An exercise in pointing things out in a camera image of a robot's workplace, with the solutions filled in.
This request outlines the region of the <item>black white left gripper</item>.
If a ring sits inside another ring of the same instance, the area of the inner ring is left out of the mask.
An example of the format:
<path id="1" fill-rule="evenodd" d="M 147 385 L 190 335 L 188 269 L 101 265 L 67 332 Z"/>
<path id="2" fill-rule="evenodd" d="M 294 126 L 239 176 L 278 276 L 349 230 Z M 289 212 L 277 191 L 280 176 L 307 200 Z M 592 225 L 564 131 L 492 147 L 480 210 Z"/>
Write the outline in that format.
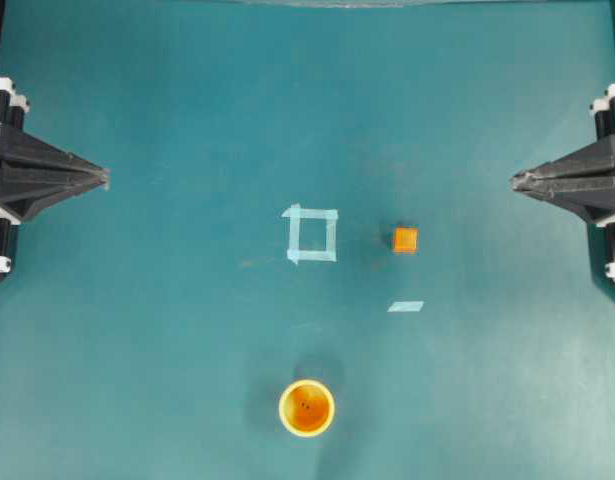
<path id="1" fill-rule="evenodd" d="M 21 223 L 109 182 L 106 169 L 21 131 L 28 112 L 27 98 L 0 77 L 0 284 L 14 269 Z M 4 172 L 5 160 L 73 172 Z"/>

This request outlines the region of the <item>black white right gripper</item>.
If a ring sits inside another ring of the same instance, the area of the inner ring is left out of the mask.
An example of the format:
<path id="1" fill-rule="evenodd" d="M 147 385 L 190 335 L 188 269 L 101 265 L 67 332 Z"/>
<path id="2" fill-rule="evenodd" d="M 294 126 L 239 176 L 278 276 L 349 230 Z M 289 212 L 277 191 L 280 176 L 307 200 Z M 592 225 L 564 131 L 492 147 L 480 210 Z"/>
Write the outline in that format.
<path id="1" fill-rule="evenodd" d="M 590 106 L 597 141 L 557 160 L 521 170 L 510 179 L 517 193 L 568 210 L 603 233 L 604 277 L 615 287 L 615 84 Z"/>

